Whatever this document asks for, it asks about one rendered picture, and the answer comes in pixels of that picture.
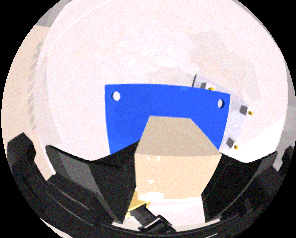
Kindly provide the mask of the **blue board with beige handle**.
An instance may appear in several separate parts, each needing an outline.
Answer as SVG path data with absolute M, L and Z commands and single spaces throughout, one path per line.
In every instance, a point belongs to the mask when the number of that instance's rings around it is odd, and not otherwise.
M 104 85 L 104 92 L 109 154 L 141 139 L 136 149 L 138 200 L 197 200 L 221 158 L 230 94 L 137 83 Z

